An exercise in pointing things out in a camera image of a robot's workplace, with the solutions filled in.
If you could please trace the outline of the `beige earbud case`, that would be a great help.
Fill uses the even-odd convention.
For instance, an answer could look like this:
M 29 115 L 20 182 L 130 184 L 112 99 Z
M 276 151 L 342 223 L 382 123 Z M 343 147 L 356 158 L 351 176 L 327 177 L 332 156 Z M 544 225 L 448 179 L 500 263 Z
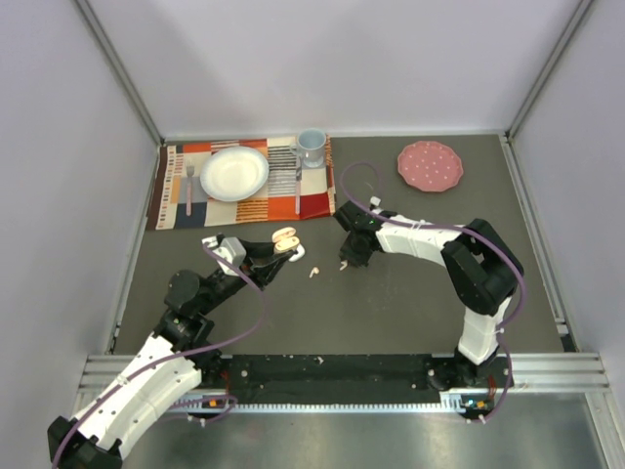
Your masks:
M 285 227 L 275 231 L 271 235 L 271 242 L 273 243 L 273 252 L 276 254 L 295 252 L 300 246 L 297 230 L 293 227 Z

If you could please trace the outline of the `white earbud case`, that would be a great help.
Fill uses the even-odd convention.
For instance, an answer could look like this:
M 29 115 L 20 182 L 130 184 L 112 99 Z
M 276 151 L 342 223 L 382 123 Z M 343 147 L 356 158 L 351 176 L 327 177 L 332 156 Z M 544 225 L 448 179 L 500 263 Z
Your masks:
M 306 254 L 306 249 L 305 247 L 300 244 L 297 246 L 295 253 L 289 258 L 289 262 L 291 263 L 295 263 L 298 262 L 300 259 L 302 259 Z

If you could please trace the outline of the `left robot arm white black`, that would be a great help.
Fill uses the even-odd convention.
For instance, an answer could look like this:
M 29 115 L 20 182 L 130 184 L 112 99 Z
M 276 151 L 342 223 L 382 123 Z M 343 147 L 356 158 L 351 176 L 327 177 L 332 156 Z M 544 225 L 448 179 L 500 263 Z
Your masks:
M 211 387 L 223 369 L 220 345 L 209 342 L 207 316 L 243 287 L 262 292 L 288 262 L 305 253 L 291 228 L 266 242 L 222 234 L 203 239 L 218 264 L 202 276 L 180 270 L 169 282 L 166 310 L 140 351 L 88 405 L 48 428 L 55 468 L 119 468 L 141 436 L 197 386 Z

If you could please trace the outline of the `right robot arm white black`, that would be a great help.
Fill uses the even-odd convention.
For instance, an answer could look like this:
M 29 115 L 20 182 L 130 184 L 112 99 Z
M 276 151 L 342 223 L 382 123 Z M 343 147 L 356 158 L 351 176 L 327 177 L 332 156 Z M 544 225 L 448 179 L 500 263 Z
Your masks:
M 437 225 L 406 218 L 378 206 L 353 201 L 334 214 L 347 238 L 340 249 L 342 262 L 366 267 L 373 253 L 400 254 L 446 268 L 453 288 L 465 307 L 463 331 L 457 346 L 461 356 L 456 375 L 476 387 L 492 371 L 498 336 L 517 291 L 526 292 L 524 271 L 507 244 L 483 219 L 467 226 Z

